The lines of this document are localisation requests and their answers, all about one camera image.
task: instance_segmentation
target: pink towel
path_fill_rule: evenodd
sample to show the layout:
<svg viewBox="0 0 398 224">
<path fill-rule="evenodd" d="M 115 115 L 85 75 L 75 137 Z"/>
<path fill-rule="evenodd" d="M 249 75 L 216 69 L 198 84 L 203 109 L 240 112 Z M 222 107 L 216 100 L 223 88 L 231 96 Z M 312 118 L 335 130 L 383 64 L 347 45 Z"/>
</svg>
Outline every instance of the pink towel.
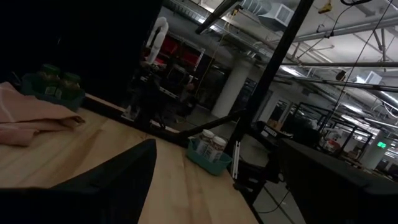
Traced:
<svg viewBox="0 0 398 224">
<path fill-rule="evenodd" d="M 85 121 L 68 108 L 24 96 L 0 84 L 0 144 L 28 146 L 40 131 L 73 129 Z"/>
</svg>

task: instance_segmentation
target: wooden table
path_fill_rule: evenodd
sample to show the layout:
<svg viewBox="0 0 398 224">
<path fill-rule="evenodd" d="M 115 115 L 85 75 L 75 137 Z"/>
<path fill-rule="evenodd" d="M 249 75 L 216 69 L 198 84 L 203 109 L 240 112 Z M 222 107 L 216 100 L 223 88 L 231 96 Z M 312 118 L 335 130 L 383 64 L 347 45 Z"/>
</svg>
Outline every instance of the wooden table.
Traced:
<svg viewBox="0 0 398 224">
<path fill-rule="evenodd" d="M 227 172 L 213 177 L 181 147 L 88 110 L 79 114 L 86 124 L 75 131 L 42 133 L 29 147 L 0 146 L 0 187 L 51 187 L 154 138 L 157 161 L 139 223 L 257 223 Z"/>
</svg>

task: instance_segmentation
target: white column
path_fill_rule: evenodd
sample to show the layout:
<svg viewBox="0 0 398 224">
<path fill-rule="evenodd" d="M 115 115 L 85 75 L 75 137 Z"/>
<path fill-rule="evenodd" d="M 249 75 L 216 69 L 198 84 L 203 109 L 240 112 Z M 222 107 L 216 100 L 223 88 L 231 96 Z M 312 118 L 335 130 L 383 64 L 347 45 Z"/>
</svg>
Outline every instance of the white column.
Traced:
<svg viewBox="0 0 398 224">
<path fill-rule="evenodd" d="M 378 146 L 380 142 L 386 144 L 384 149 Z M 372 144 L 365 149 L 365 153 L 361 158 L 361 163 L 368 169 L 375 169 L 380 160 L 384 157 L 391 143 L 392 141 L 387 139 L 387 135 L 380 131 L 376 138 L 373 139 Z"/>
<path fill-rule="evenodd" d="M 272 115 L 272 112 L 274 112 L 276 105 L 278 104 L 279 100 L 281 100 L 282 97 L 280 97 L 276 92 L 272 92 L 271 97 L 269 98 L 266 106 L 264 107 L 263 111 L 261 112 L 260 121 L 267 122 L 269 118 Z"/>
<path fill-rule="evenodd" d="M 253 67 L 253 62 L 246 59 L 239 59 L 235 61 L 234 68 L 226 81 L 223 91 L 217 99 L 211 113 L 222 118 L 229 114 L 236 98 L 241 91 L 244 82 L 250 74 Z"/>
</svg>

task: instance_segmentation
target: ceiling light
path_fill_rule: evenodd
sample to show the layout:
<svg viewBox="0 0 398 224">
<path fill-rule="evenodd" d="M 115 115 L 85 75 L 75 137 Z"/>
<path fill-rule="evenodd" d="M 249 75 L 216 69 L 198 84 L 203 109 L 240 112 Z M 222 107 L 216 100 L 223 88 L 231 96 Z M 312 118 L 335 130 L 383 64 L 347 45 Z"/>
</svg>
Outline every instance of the ceiling light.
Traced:
<svg viewBox="0 0 398 224">
<path fill-rule="evenodd" d="M 393 1 L 393 0 L 390 0 L 390 1 L 389 1 L 389 0 L 385 0 L 385 2 L 388 3 L 388 4 L 390 4 L 391 1 Z M 397 7 L 396 5 L 394 5 L 394 3 L 391 3 L 391 6 L 392 6 L 396 11 L 398 11 L 398 7 Z"/>
<path fill-rule="evenodd" d="M 366 81 L 365 81 L 363 78 L 357 76 L 357 77 L 356 77 L 356 82 L 355 82 L 355 83 L 362 83 L 362 84 L 365 84 Z"/>
<path fill-rule="evenodd" d="M 388 126 L 388 127 L 391 127 L 391 128 L 398 128 L 398 126 L 395 126 L 395 125 L 392 125 L 392 124 L 387 124 L 387 123 L 384 123 L 384 122 L 381 122 L 381 121 L 376 121 L 375 119 L 365 118 L 365 120 L 366 121 L 372 121 L 372 122 L 375 122 L 377 124 L 385 125 L 385 126 Z"/>
<path fill-rule="evenodd" d="M 356 113 L 363 113 L 363 111 L 360 108 L 357 108 L 355 106 L 351 106 L 351 105 L 347 105 L 347 104 L 344 104 L 344 106 Z"/>
<path fill-rule="evenodd" d="M 286 66 L 281 66 L 280 68 L 281 68 L 283 71 L 285 71 L 285 72 L 287 72 L 287 73 L 289 73 L 289 74 L 291 74 L 291 75 L 294 75 L 294 76 L 296 76 L 296 77 L 301 77 L 301 74 L 300 74 L 299 72 L 297 72 L 296 70 L 294 70 L 294 69 L 291 69 L 291 68 L 286 67 Z"/>
<path fill-rule="evenodd" d="M 390 100 L 394 101 L 395 103 L 398 103 L 398 100 L 392 97 L 390 94 L 386 93 L 385 91 L 380 91 L 384 96 L 388 97 Z"/>
</svg>

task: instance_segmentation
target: bottle label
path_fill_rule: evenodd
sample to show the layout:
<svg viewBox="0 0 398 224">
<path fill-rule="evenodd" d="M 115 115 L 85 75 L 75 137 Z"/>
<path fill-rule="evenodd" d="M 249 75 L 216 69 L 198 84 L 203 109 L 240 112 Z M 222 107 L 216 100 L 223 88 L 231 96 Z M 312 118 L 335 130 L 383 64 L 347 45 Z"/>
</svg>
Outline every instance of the bottle label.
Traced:
<svg viewBox="0 0 398 224">
<path fill-rule="evenodd" d="M 57 99 L 61 99 L 61 96 L 62 96 L 62 90 L 57 89 L 56 92 L 55 92 L 55 97 Z"/>
<path fill-rule="evenodd" d="M 211 146 L 207 147 L 203 157 L 208 159 L 210 162 L 217 162 L 217 160 L 221 157 L 222 151 L 219 151 Z"/>
<path fill-rule="evenodd" d="M 198 147 L 197 147 L 197 153 L 199 155 L 202 155 L 206 151 L 208 145 L 209 145 L 208 142 L 200 141 L 199 144 L 198 144 Z"/>
<path fill-rule="evenodd" d="M 45 89 L 44 94 L 46 94 L 46 95 L 54 95 L 56 89 L 57 89 L 57 87 L 48 86 L 48 87 Z"/>
</svg>

